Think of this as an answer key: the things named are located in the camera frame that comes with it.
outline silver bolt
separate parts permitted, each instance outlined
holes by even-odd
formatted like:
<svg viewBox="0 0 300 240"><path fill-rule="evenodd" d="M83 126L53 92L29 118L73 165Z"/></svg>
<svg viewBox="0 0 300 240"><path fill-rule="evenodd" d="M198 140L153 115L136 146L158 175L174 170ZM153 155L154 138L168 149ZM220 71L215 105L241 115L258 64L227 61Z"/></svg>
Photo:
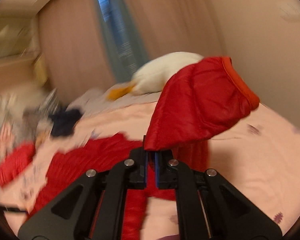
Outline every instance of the silver bolt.
<svg viewBox="0 0 300 240"><path fill-rule="evenodd" d="M132 165L134 164L134 160L132 160L132 159L127 159L127 160L125 160L123 163L124 163L124 165L126 165L126 166L132 166Z"/></svg>
<svg viewBox="0 0 300 240"><path fill-rule="evenodd" d="M172 159L168 161L170 166L177 166L179 164L178 160Z"/></svg>
<svg viewBox="0 0 300 240"><path fill-rule="evenodd" d="M217 171L214 170L214 169L208 169L207 174L208 174L209 177L214 177L214 176L217 175Z"/></svg>
<svg viewBox="0 0 300 240"><path fill-rule="evenodd" d="M97 172L95 170L93 170L93 169L87 170L87 172L86 172L86 175L89 178L94 177L96 174L97 174Z"/></svg>

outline triangular cutout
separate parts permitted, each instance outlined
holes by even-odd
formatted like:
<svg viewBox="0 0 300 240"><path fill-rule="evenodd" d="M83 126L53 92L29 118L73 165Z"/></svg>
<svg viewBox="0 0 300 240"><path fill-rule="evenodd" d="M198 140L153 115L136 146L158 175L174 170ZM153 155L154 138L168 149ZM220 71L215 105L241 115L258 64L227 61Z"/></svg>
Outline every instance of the triangular cutout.
<svg viewBox="0 0 300 240"><path fill-rule="evenodd" d="M63 199L51 208L51 212L63 219L69 219L83 190L82 185L76 186Z"/></svg>
<svg viewBox="0 0 300 240"><path fill-rule="evenodd" d="M249 213L250 208L245 203L241 202L228 188L221 185L220 191L233 218L238 218Z"/></svg>

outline pink curtain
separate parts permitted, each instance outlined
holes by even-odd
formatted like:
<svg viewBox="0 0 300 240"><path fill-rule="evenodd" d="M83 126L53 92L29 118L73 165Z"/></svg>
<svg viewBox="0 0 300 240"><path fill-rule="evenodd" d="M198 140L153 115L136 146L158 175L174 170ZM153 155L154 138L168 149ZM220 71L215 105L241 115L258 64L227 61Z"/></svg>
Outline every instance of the pink curtain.
<svg viewBox="0 0 300 240"><path fill-rule="evenodd" d="M89 88L114 83L95 0L51 0L39 13L41 50L58 96L69 103Z"/></svg>
<svg viewBox="0 0 300 240"><path fill-rule="evenodd" d="M224 52L206 0L125 0L151 58Z"/></svg>

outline bed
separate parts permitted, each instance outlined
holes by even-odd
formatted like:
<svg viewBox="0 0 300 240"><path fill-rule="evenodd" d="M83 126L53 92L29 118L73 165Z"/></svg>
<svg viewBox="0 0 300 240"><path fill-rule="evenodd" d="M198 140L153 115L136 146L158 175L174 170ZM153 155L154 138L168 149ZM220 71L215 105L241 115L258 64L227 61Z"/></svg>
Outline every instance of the bed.
<svg viewBox="0 0 300 240"><path fill-rule="evenodd" d="M127 95L113 103L106 102L104 96L98 90L89 90L69 105L85 113L74 135L47 139L23 173L0 188L1 204L31 211L36 196L46 185L45 174L57 151L66 153L83 146L90 138L109 137L118 132L128 139L143 139L160 93ZM283 234L288 232L300 216L300 130L260 104L250 116L209 143L209 166L275 221ZM15 234L26 219L24 214L10 212L5 217ZM150 198L141 238L154 240L177 234L176 203Z"/></svg>

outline navy garment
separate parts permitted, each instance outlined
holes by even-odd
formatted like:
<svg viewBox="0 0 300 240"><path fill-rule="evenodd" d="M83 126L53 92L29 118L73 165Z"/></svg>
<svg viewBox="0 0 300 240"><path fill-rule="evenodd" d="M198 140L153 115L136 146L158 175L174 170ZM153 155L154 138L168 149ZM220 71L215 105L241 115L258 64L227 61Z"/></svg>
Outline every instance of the navy garment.
<svg viewBox="0 0 300 240"><path fill-rule="evenodd" d="M74 133L74 126L80 120L82 114L79 109L61 110L56 114L49 115L53 121L51 136L70 136Z"/></svg>

